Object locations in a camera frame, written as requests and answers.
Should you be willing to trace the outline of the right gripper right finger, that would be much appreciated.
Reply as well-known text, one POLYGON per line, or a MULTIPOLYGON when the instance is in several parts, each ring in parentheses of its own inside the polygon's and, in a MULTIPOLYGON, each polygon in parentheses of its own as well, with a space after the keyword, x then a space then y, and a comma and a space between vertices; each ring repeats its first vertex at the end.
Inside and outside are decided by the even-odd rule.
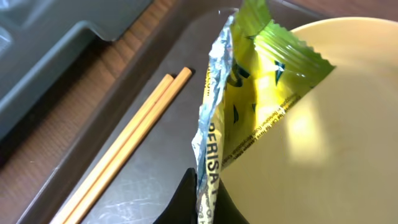
POLYGON ((219 183, 214 224, 249 224, 236 208, 222 181, 219 183))

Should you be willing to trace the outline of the green yellow snack wrapper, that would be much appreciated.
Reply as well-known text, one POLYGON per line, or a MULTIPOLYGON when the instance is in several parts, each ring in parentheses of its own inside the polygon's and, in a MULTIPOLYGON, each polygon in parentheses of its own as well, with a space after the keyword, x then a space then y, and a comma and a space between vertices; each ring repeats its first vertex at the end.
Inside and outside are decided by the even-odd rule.
POLYGON ((328 60, 272 19, 265 1, 244 1, 228 17, 209 52, 192 140, 198 223, 214 223, 224 205, 221 171, 332 71, 328 60))

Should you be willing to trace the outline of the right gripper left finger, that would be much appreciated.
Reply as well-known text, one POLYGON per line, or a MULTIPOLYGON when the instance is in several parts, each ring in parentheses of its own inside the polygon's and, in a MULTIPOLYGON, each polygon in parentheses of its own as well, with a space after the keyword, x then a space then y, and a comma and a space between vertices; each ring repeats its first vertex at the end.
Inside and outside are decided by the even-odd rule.
POLYGON ((196 189, 196 170, 188 168, 169 204, 154 224, 197 224, 196 189))

